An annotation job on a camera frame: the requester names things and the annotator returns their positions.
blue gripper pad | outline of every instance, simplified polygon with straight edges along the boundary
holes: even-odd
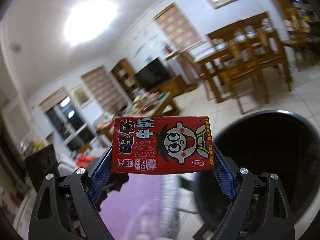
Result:
[[[225,195],[228,195],[229,198],[233,199],[237,195],[235,190],[235,178],[216,150],[214,151],[214,157],[216,161],[216,167],[212,171],[222,192]]]
[[[92,200],[102,193],[102,190],[111,174],[111,149],[107,151],[108,152],[103,157],[103,160],[98,160],[99,165],[90,177],[90,189],[88,191],[88,195]]]

window blind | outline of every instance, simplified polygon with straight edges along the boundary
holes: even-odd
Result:
[[[51,96],[47,97],[40,103],[40,107],[42,108],[43,112],[46,113],[64,98],[68,97],[68,93],[65,88],[60,88],[59,90],[55,91]]]
[[[154,20],[177,50],[184,50],[201,41],[197,32],[173,3],[156,15]]]
[[[82,75],[81,78],[104,111],[114,114],[127,103],[103,66]]]

ceiling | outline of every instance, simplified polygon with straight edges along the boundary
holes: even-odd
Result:
[[[85,63],[106,57],[125,30],[158,0],[109,0],[117,16],[91,41],[72,46],[64,25],[84,0],[14,0],[1,21],[1,46],[25,95]]]
[[[0,108],[3,107],[6,102],[7,102],[7,98],[2,92],[2,90],[0,89]]]

cartoon boy face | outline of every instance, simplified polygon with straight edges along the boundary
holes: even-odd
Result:
[[[177,122],[175,127],[166,131],[163,144],[169,157],[177,159],[179,164],[184,164],[185,158],[195,152],[197,139],[191,129],[184,127],[181,122]]]

black trash can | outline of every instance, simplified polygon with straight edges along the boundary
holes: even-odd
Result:
[[[295,223],[316,197],[320,185],[320,140],[303,117],[282,110],[254,113],[231,124],[214,142],[238,167],[246,167],[256,175],[276,173]],[[206,226],[215,231],[231,200],[223,195],[212,171],[197,173],[194,192],[199,214]],[[296,234],[302,235],[307,227]]]

